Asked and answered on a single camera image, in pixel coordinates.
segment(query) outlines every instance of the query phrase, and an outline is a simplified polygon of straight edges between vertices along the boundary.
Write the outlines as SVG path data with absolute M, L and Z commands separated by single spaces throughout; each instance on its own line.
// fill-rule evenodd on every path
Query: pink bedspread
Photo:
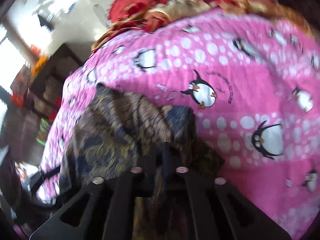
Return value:
M 288 22 L 211 10 L 153 34 L 123 33 L 67 78 L 42 168 L 60 164 L 97 82 L 187 105 L 220 171 L 298 239 L 319 211 L 320 47 Z M 41 193 L 54 196 L 54 182 Z

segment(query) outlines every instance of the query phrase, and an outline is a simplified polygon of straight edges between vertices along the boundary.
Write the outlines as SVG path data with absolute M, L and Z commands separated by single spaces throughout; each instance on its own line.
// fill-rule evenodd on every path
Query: camouflage fabric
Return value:
M 170 143 L 170 147 L 180 153 L 185 166 L 208 176 L 215 176 L 224 162 L 196 137 L 191 108 L 158 107 L 141 94 L 119 92 L 98 84 L 94 99 L 75 125 L 68 142 L 61 163 L 60 192 L 85 186 L 96 176 L 119 177 L 135 165 L 139 155 L 149 154 L 151 144 L 161 143 Z M 136 201 L 138 209 L 144 206 L 157 209 L 160 205 L 161 169 L 158 169 L 156 184 L 155 196 L 149 204 Z M 139 235 L 144 232 L 141 225 L 138 226 L 142 216 L 142 212 L 135 212 L 134 235 L 137 239 L 141 239 Z

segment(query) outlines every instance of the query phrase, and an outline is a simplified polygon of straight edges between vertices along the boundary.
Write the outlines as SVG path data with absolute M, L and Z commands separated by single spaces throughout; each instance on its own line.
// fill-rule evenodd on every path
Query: floor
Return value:
M 66 42 L 85 61 L 91 45 L 106 30 L 106 9 L 113 0 L 16 0 L 7 16 L 28 45 L 52 55 Z M 37 14 L 53 30 L 41 27 Z

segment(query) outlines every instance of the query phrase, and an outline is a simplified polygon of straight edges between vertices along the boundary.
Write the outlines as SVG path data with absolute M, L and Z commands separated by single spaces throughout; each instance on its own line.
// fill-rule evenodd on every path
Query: white polka dot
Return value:
M 233 35 L 230 34 L 230 33 L 221 33 L 221 35 L 226 39 L 232 39 L 233 38 Z
M 226 49 L 223 46 L 219 46 L 219 50 L 223 53 L 226 51 Z
M 206 34 L 204 35 L 204 38 L 205 38 L 207 41 L 212 40 L 211 35 L 210 35 L 210 34 L 208 34 L 208 33 L 206 33 Z
M 227 153 L 230 150 L 231 141 L 227 134 L 221 133 L 218 135 L 218 147 L 224 153 Z
M 181 60 L 179 58 L 176 58 L 173 63 L 174 63 L 174 65 L 176 67 L 180 67 L 181 66 Z
M 241 166 L 241 161 L 238 156 L 232 156 L 229 161 L 232 167 L 239 168 Z
M 182 38 L 180 44 L 184 49 L 191 48 L 191 40 L 189 38 Z
M 301 156 L 301 155 L 302 155 L 302 147 L 301 147 L 300 145 L 297 145 L 297 146 L 295 147 L 295 153 L 296 153 L 296 155 L 298 155 L 298 156 Z
M 250 116 L 244 116 L 241 118 L 240 120 L 240 125 L 244 128 L 244 129 L 251 129 L 254 127 L 254 120 L 252 119 L 252 117 Z
M 235 46 L 233 45 L 233 42 L 230 41 L 228 42 L 228 46 L 229 46 L 229 49 L 231 49 L 231 51 L 233 52 L 237 52 L 238 50 L 235 48 Z
M 188 64 L 190 64 L 190 63 L 192 62 L 192 59 L 191 59 L 191 58 L 189 58 L 189 57 L 186 57 L 184 60 L 185 60 L 185 61 L 186 61 L 186 63 L 188 63 Z
M 240 143 L 238 141 L 234 141 L 232 144 L 235 151 L 238 151 L 240 149 Z
M 260 153 L 258 151 L 252 152 L 252 157 L 258 160 L 260 158 Z
M 199 63 L 203 63 L 205 61 L 205 53 L 202 49 L 195 50 L 195 60 Z
M 268 125 L 268 124 L 270 123 L 270 118 L 269 118 L 269 116 L 267 116 L 266 114 L 264 114 L 264 115 L 261 116 L 261 118 L 260 118 L 260 122 L 264 122 L 264 121 L 266 121 L 266 122 L 264 123 L 264 126 L 266 126 L 266 125 Z
M 228 59 L 227 59 L 225 56 L 220 56 L 220 57 L 219 57 L 219 62 L 220 62 L 222 65 L 227 65 L 227 64 L 228 64 Z
M 310 122 L 308 120 L 302 121 L 302 128 L 305 134 L 308 134 L 310 132 Z
M 223 117 L 219 117 L 217 119 L 217 127 L 219 128 L 220 131 L 223 131 L 227 126 L 226 119 Z
M 204 119 L 203 122 L 202 122 L 202 124 L 203 124 L 203 127 L 206 128 L 206 129 L 209 129 L 209 128 L 210 128 L 210 125 L 211 125 L 209 119 Z
M 310 152 L 310 146 L 309 146 L 309 145 L 306 145 L 306 146 L 304 147 L 304 152 L 305 152 L 305 153 Z
M 177 57 L 180 55 L 180 49 L 177 45 L 172 46 L 171 48 L 171 55 Z
M 301 140 L 301 129 L 300 127 L 295 127 L 292 132 L 292 137 L 295 143 Z
M 231 121 L 230 122 L 230 126 L 232 129 L 236 129 L 237 128 L 237 122 L 236 121 Z
M 207 44 L 207 51 L 211 54 L 211 55 L 217 55 L 218 53 L 218 47 L 216 44 L 214 43 L 208 43 Z
M 274 63 L 274 64 L 278 64 L 278 58 L 276 56 L 276 54 L 274 52 L 271 53 L 270 55 L 270 60 Z
M 162 62 L 161 62 L 161 68 L 163 70 L 169 70 L 172 66 L 172 62 L 171 60 L 165 58 Z
M 264 44 L 263 44 L 263 49 L 264 49 L 265 51 L 269 51 L 270 48 L 269 48 L 269 46 L 268 46 L 267 44 L 264 43 Z
M 246 133 L 244 135 L 244 145 L 247 147 L 248 150 L 253 151 L 254 147 L 252 146 L 251 139 L 252 133 Z
M 294 115 L 293 115 L 293 114 L 290 115 L 289 120 L 290 120 L 291 123 L 294 123 L 295 118 L 294 118 Z
M 294 157 L 294 152 L 293 152 L 293 147 L 292 144 L 289 144 L 286 149 L 284 150 L 286 156 L 288 157 L 289 160 L 292 160 Z

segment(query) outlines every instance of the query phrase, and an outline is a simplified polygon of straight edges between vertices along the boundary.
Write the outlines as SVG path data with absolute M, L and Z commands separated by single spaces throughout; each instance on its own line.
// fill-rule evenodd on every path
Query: bed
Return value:
M 121 33 L 67 78 L 41 167 L 61 163 L 99 82 L 159 106 L 186 105 L 199 137 L 226 161 L 219 175 L 299 239 L 320 205 L 319 55 L 288 21 L 219 8 L 154 33 Z M 39 195 L 54 197 L 58 181 L 45 181 Z

